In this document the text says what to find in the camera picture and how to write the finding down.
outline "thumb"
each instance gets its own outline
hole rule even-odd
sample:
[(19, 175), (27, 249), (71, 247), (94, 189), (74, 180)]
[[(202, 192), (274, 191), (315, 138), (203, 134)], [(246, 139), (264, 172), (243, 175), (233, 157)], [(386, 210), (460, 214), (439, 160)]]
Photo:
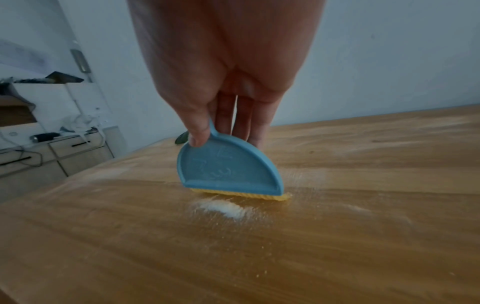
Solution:
[(189, 132), (188, 143), (201, 147), (210, 137), (209, 111), (207, 107), (177, 111), (178, 116)]

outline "wooden tabletop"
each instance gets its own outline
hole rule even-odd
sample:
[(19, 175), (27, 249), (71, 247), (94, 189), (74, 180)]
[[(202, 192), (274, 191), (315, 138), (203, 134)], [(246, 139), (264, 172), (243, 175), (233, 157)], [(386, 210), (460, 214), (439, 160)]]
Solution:
[(480, 302), (480, 106), (273, 128), (289, 202), (185, 189), (179, 149), (0, 205), (0, 302)]

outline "wooden table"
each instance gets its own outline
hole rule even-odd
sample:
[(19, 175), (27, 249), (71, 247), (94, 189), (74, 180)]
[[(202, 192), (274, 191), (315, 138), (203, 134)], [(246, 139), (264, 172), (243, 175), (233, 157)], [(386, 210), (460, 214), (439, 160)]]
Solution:
[(480, 106), (273, 128), (287, 203), (187, 190), (179, 149), (0, 205), (0, 301), (480, 302)]

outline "fingernail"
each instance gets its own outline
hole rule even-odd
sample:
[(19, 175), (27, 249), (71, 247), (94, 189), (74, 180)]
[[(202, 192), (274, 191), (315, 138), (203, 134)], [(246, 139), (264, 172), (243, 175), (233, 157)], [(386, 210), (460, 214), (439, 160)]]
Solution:
[(195, 138), (189, 134), (188, 135), (188, 143), (192, 146), (192, 147), (196, 147), (197, 146), (197, 141), (195, 140)]

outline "wood grain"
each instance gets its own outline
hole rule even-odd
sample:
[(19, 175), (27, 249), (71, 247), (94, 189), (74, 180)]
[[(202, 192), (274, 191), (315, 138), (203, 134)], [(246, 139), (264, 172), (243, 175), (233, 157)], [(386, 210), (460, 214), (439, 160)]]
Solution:
[(165, 140), (1, 205), (4, 294), (21, 304), (480, 302), (480, 106), (273, 128), (265, 153), (288, 203), (191, 192), (178, 151)]

